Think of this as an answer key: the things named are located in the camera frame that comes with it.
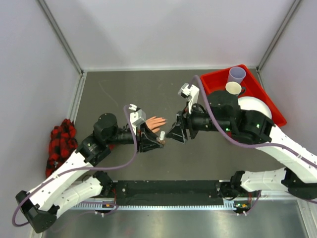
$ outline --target white mug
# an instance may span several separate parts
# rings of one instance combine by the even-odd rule
[[[241,87],[241,85],[237,82],[228,82],[225,87],[226,91],[230,94],[236,95],[237,97],[244,94],[246,92],[245,87]]]

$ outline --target robotic arm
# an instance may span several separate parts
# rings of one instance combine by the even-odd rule
[[[187,105],[177,113],[176,122],[167,133],[167,138],[186,143],[186,130],[191,139],[195,139],[200,130],[218,131],[206,109],[197,104],[199,88],[184,84],[178,94],[187,100]],[[253,148],[265,143],[265,146],[259,145],[256,149],[264,151],[286,166],[265,172],[238,171],[230,182],[221,183],[218,188],[219,196],[236,197],[245,191],[281,190],[301,199],[317,198],[317,169],[314,166],[317,163],[316,155],[285,135],[261,112],[241,110],[235,95],[216,91],[208,95],[207,99],[224,133],[230,133],[231,138],[237,142],[255,145]]]
[[[48,229],[59,216],[79,202],[97,195],[107,196],[111,192],[112,180],[102,171],[97,171],[83,183],[69,188],[89,168],[97,166],[110,154],[109,144],[133,144],[132,133],[134,133],[138,152],[164,147],[165,141],[160,140],[147,128],[145,113],[135,105],[131,105],[129,109],[133,110],[130,114],[133,131],[127,127],[119,128],[114,114],[101,115],[94,124],[93,133],[85,138],[68,160],[43,183],[52,178],[54,180],[22,205],[22,213],[37,233]],[[87,168],[87,170],[74,170],[61,177],[58,176],[76,168]],[[16,195],[17,202],[21,203],[36,188],[28,192],[20,191]]]

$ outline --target white plate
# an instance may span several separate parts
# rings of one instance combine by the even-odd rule
[[[238,104],[243,110],[254,110],[259,111],[266,115],[268,118],[272,119],[271,110],[268,106],[258,98],[255,97],[241,97],[238,98]]]

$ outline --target plaid cloth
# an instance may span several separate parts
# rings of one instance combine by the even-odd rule
[[[51,131],[49,159],[45,170],[46,177],[57,170],[78,147],[75,134],[74,122],[69,119],[65,119],[60,126],[55,126]]]

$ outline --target cup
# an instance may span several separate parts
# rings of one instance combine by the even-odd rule
[[[243,68],[232,67],[229,70],[229,76],[228,76],[227,82],[236,82],[236,83],[240,84],[246,75],[247,74]]]
[[[237,82],[226,83],[225,89],[228,93],[236,95],[237,97],[241,96],[242,94],[244,94],[246,92],[246,88],[241,87],[241,85],[238,84]]]

